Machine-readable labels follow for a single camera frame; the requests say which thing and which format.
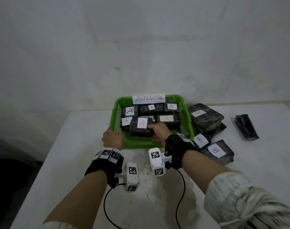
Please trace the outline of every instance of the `white wall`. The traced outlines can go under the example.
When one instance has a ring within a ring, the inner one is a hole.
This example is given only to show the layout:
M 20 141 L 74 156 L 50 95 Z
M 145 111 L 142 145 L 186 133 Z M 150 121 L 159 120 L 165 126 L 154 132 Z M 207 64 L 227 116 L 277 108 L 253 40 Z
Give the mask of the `white wall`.
M 290 100 L 290 0 L 0 0 L 0 138 L 37 159 L 121 96 Z

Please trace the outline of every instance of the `left hand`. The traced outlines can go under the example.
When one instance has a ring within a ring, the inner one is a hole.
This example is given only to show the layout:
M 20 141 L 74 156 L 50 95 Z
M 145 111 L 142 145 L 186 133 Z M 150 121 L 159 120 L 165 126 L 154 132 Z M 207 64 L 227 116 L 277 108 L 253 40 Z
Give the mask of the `left hand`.
M 104 147 L 116 148 L 122 150 L 123 147 L 123 131 L 119 131 L 118 134 L 111 130 L 111 127 L 104 132 L 102 141 L 104 142 Z

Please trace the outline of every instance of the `hand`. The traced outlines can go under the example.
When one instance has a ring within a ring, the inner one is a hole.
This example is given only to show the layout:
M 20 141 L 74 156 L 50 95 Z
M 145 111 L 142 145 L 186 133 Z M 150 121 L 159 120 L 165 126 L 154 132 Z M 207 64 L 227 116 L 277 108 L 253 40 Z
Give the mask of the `hand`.
M 102 141 L 104 142 L 104 147 L 116 148 L 122 150 L 123 148 L 123 131 L 119 131 L 118 134 L 111 130 L 111 127 L 104 132 Z
M 147 126 L 154 130 L 154 135 L 150 138 L 152 141 L 162 142 L 162 146 L 165 148 L 165 140 L 172 134 L 164 123 L 151 124 Z

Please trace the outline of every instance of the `striped sleeve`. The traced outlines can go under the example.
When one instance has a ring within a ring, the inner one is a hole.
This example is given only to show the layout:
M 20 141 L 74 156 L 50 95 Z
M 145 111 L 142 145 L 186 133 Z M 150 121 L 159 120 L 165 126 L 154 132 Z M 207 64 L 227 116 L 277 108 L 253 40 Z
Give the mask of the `striped sleeve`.
M 239 173 L 222 173 L 211 181 L 204 209 L 221 228 L 290 228 L 290 208 Z
M 78 228 L 68 223 L 48 222 L 42 224 L 40 229 L 78 229 Z

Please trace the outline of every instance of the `right hand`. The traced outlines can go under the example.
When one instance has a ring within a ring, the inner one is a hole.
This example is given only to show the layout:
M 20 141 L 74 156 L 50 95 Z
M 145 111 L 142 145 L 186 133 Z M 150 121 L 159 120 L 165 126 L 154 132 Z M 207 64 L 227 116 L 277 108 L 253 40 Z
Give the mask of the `right hand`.
M 154 130 L 154 135 L 150 138 L 152 141 L 162 142 L 162 146 L 165 148 L 165 140 L 172 134 L 164 123 L 151 124 L 147 126 Z

